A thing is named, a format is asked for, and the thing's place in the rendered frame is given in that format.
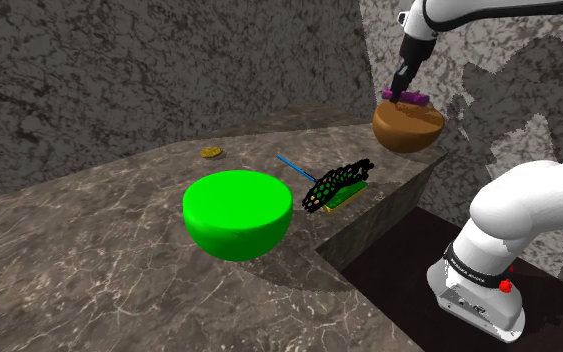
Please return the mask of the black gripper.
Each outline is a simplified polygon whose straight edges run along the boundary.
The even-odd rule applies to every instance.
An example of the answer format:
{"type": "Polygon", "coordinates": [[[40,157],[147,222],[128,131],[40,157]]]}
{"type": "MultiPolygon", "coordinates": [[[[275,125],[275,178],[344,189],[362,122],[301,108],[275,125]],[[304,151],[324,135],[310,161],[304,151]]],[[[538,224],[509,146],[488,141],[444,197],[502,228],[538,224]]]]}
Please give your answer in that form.
{"type": "Polygon", "coordinates": [[[404,35],[399,51],[403,64],[394,74],[390,86],[390,102],[399,102],[401,94],[407,90],[421,64],[431,56],[435,45],[435,38],[423,40],[416,39],[409,34],[404,35]]]}

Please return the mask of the purple block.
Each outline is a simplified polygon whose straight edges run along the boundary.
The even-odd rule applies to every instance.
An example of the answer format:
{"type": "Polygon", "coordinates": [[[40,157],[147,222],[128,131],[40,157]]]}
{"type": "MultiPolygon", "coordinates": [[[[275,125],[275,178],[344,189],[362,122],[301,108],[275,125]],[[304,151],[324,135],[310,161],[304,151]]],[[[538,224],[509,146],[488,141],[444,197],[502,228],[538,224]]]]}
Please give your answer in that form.
{"type": "MultiPolygon", "coordinates": [[[[390,89],[384,89],[382,91],[382,98],[384,100],[391,100],[392,96],[393,93],[390,89]]],[[[419,92],[403,91],[398,97],[398,102],[413,104],[417,106],[427,106],[430,102],[430,97],[419,92]]]]}

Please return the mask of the brown bowl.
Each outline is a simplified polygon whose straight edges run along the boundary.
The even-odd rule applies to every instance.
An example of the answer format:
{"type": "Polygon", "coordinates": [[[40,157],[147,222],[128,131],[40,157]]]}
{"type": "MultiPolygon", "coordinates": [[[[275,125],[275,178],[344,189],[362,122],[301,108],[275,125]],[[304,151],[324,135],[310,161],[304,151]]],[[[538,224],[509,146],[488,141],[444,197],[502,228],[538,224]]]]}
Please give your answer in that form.
{"type": "Polygon", "coordinates": [[[381,102],[373,115],[378,142],[396,153],[415,153],[431,146],[440,136],[445,118],[432,106],[381,102]]]}

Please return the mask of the green and yellow sponge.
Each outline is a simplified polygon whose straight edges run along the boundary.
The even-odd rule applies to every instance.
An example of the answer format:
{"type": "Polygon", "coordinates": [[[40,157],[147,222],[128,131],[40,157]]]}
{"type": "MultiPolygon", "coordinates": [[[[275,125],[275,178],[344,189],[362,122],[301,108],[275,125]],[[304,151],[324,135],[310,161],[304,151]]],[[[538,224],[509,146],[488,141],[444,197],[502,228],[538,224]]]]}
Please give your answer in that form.
{"type": "Polygon", "coordinates": [[[367,182],[360,181],[353,185],[342,188],[339,192],[336,193],[336,195],[331,200],[329,200],[323,206],[324,211],[329,214],[332,214],[340,210],[343,206],[345,206],[353,199],[361,195],[367,187],[368,187],[367,182]]]}

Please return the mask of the green bowl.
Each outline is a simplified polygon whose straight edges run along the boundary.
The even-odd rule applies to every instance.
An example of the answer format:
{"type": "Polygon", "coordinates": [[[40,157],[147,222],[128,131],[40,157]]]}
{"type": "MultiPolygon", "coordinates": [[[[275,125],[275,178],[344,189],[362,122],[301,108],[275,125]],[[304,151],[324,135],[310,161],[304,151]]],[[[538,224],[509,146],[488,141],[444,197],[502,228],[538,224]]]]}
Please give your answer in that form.
{"type": "Polygon", "coordinates": [[[271,251],[293,216],[288,186],[265,173],[229,170],[207,175],[183,195],[187,232],[206,253],[247,261],[271,251]]]}

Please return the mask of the dark robot stand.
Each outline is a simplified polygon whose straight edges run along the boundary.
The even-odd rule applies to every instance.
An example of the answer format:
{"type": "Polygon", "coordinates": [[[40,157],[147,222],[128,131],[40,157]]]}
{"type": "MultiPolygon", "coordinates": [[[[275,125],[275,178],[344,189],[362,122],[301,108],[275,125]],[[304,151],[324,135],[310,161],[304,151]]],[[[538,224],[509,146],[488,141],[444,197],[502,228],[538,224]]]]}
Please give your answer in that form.
{"type": "Polygon", "coordinates": [[[459,231],[416,207],[342,274],[425,352],[563,352],[563,282],[522,259],[511,277],[526,314],[516,342],[503,343],[438,306],[426,271],[459,231]]]}

